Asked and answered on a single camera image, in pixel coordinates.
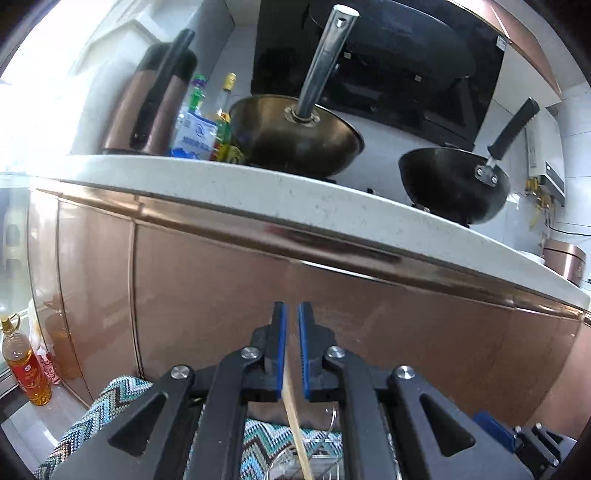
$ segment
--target black range hood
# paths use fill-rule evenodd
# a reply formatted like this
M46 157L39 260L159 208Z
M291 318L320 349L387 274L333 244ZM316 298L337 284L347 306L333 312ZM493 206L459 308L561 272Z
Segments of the black range hood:
M262 0L253 94L297 96L334 0ZM320 104L472 150L504 52L447 0L349 0L361 13Z

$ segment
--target white tile floor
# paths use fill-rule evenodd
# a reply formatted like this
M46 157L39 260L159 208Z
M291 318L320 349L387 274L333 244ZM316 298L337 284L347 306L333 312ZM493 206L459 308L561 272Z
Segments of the white tile floor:
M70 392L54 386L47 405L36 407L27 402L1 427L25 465L35 472L66 430L85 412L86 407Z

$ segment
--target stainless steel handle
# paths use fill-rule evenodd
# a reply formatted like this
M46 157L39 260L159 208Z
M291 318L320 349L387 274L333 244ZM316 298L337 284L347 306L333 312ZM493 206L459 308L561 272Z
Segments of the stainless steel handle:
M333 7L297 102L295 117L298 120L311 119L314 105L318 102L336 59L358 17L359 12L351 7L345 5Z

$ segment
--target kitchen countertop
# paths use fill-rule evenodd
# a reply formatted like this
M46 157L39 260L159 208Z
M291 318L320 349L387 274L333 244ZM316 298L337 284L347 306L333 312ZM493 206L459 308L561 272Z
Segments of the kitchen countertop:
M585 291L506 245L392 200L323 181L251 167L138 155L44 158L29 165L26 173L189 200L321 229L489 275L589 309Z

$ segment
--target silver screw head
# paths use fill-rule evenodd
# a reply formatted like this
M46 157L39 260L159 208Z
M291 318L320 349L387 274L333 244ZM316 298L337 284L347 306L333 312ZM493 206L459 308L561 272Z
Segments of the silver screw head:
M409 367L408 365L400 365L400 367L396 369L396 376L403 380L410 380L415 376L414 368Z
M333 345L328 348L326 355L331 358L343 358L345 356L345 350L339 346Z
M172 367L170 370L170 376L175 380L182 380L183 378L187 378L191 371L187 367L187 365L177 365L176 367Z
M244 360L254 360L259 358L261 351L255 346L246 346L240 352Z

